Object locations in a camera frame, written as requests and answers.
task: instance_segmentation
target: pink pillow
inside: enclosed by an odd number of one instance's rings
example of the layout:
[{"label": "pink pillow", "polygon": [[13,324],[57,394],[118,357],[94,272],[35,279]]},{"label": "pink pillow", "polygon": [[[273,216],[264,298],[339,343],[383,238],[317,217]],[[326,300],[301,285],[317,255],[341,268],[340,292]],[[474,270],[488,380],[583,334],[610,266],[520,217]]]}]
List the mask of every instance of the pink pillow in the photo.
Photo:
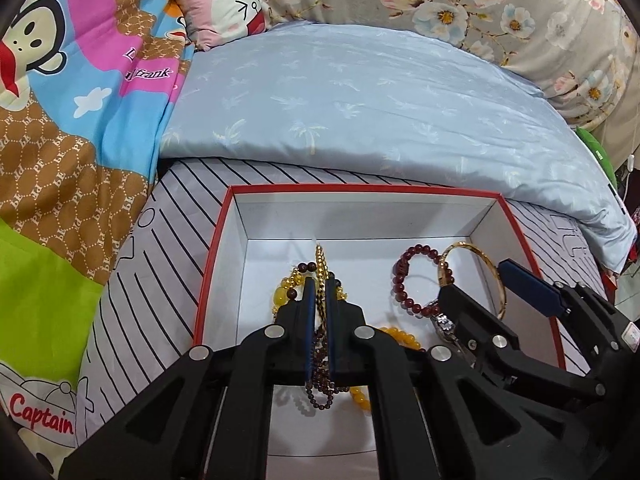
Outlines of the pink pillow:
[{"label": "pink pillow", "polygon": [[184,13],[187,34],[196,47],[209,50],[265,31],[261,0],[176,0]]}]

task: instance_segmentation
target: red box rim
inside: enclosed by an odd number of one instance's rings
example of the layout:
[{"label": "red box rim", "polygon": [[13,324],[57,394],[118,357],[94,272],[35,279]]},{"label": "red box rim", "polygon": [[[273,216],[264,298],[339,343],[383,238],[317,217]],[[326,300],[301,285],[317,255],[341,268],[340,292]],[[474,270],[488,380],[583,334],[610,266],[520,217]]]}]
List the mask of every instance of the red box rim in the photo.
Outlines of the red box rim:
[{"label": "red box rim", "polygon": [[[218,215],[218,221],[213,231],[213,238],[209,246],[207,254],[207,262],[204,269],[202,286],[200,287],[200,295],[198,296],[198,307],[196,310],[196,322],[193,329],[193,345],[201,345],[204,332],[204,320],[207,311],[207,300],[209,299],[209,288],[211,286],[211,277],[213,275],[213,267],[218,254],[218,245],[222,236],[222,229],[225,225],[226,215],[231,206],[231,201],[235,195],[255,194],[255,193],[317,193],[317,192],[364,192],[364,193],[423,193],[423,194],[440,194],[440,195],[458,195],[458,196],[477,196],[482,198],[493,198],[502,208],[504,215],[509,220],[511,228],[516,233],[516,237],[520,242],[522,250],[527,257],[527,261],[531,266],[532,272],[539,278],[542,273],[538,267],[538,263],[531,252],[529,243],[524,237],[520,229],[518,221],[513,216],[507,201],[497,192],[484,191],[478,189],[462,189],[438,186],[396,186],[396,185],[376,185],[376,184],[257,184],[248,186],[229,186],[226,189],[225,199],[222,202],[222,208]],[[558,358],[558,366],[562,370],[566,370],[566,362],[564,360],[564,349],[562,348],[562,340],[560,337],[560,329],[558,328],[558,320],[555,317],[549,318],[551,325],[551,333],[556,346],[556,356]]]}]

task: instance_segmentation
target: brown pf pattern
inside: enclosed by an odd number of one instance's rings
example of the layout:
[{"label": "brown pf pattern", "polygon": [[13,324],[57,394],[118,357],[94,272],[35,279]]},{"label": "brown pf pattern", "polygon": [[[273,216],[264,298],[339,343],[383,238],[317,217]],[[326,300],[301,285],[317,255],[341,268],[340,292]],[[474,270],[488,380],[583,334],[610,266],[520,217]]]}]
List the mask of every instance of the brown pf pattern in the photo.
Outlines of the brown pf pattern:
[{"label": "brown pf pattern", "polygon": [[0,108],[0,218],[84,276],[107,282],[148,192],[140,174],[98,166],[33,94],[23,110]]},{"label": "brown pf pattern", "polygon": [[140,9],[140,0],[116,0],[115,18],[121,34],[143,38],[137,54],[139,59],[174,58],[182,54],[184,44],[181,41],[152,35],[156,17]]},{"label": "brown pf pattern", "polygon": [[186,76],[190,68],[191,68],[191,59],[181,59],[180,63],[178,63],[178,74],[182,74],[183,76]]}]

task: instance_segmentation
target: red bead bracelet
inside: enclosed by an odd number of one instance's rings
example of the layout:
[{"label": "red bead bracelet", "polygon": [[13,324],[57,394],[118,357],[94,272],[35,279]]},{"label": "red bead bracelet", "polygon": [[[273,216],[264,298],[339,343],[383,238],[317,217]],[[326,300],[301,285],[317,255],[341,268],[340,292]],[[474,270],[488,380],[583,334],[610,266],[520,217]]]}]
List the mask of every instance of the red bead bracelet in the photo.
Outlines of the red bead bracelet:
[{"label": "red bead bracelet", "polygon": [[[415,244],[409,247],[394,265],[394,277],[392,280],[394,284],[392,289],[393,293],[396,295],[396,300],[399,301],[405,310],[410,310],[414,314],[422,314],[425,317],[437,316],[440,313],[438,300],[430,301],[427,305],[421,306],[419,303],[416,303],[413,298],[409,298],[404,290],[404,279],[409,275],[409,260],[416,254],[428,256],[436,265],[440,263],[440,255],[436,249],[431,249],[428,245],[421,244]],[[442,266],[445,269],[447,284],[455,282],[453,272],[449,269],[449,264],[443,262]]]}]

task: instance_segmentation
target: striped fabric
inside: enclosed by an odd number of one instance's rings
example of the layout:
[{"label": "striped fabric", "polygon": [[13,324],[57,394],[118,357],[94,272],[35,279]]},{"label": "striped fabric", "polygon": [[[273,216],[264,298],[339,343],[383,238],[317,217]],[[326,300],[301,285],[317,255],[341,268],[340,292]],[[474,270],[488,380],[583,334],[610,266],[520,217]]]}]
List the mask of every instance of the striped fabric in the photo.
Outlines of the striped fabric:
[{"label": "striped fabric", "polygon": [[[242,184],[423,182],[221,158],[178,160],[156,186],[118,256],[100,300],[78,394],[80,441],[166,370],[191,345],[209,243],[228,186]],[[604,296],[577,223],[528,203],[509,202],[548,282],[587,283]],[[561,327],[567,369],[589,367]],[[82,407],[86,420],[82,426]]]}]

